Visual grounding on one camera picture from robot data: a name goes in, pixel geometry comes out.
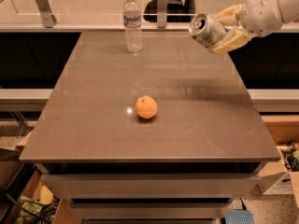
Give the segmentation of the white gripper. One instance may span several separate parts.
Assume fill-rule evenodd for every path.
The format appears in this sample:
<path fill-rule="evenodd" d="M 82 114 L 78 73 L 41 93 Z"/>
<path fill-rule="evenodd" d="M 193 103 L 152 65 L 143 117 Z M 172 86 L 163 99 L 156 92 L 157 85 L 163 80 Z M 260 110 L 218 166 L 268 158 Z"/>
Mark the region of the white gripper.
<path fill-rule="evenodd" d="M 214 16 L 214 20 L 233 28 L 212 47 L 212 52 L 222 54 L 239 49 L 255 36 L 265 37 L 278 31 L 283 25 L 278 0 L 247 0 L 243 5 L 233 5 Z"/>

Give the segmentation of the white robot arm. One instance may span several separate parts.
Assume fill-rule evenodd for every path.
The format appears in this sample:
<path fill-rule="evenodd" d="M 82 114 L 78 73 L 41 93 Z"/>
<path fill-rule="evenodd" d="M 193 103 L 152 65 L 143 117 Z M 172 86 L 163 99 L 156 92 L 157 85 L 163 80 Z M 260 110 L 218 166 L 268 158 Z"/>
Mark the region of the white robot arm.
<path fill-rule="evenodd" d="M 225 53 L 245 46 L 254 37 L 265 37 L 284 24 L 299 20 L 299 0 L 247 0 L 227 7 L 213 17 L 224 27 L 230 27 L 222 41 L 210 51 Z"/>

